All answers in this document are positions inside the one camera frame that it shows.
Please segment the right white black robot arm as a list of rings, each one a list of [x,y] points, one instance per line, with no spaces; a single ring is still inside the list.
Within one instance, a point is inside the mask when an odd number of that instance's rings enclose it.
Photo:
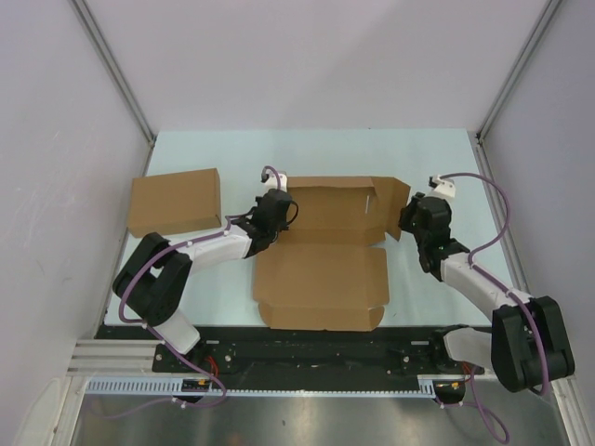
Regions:
[[[444,198],[416,193],[402,210],[399,227],[413,235],[422,270],[455,289],[490,322],[490,332],[467,325],[447,327],[430,347],[430,365],[452,372],[462,361],[492,371],[510,392],[575,373],[575,359],[562,311],[551,297],[510,288],[477,263],[453,238],[452,210]]]

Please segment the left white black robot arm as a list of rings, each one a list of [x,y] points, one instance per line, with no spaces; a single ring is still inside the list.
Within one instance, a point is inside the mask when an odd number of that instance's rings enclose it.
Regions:
[[[285,190],[271,189],[244,214],[226,216],[224,226],[204,236],[173,242],[145,235],[112,283],[120,298],[120,320],[139,323],[173,353],[183,370],[205,360],[201,336],[179,308],[190,276],[197,270],[247,259],[273,245],[297,218],[297,202]]]

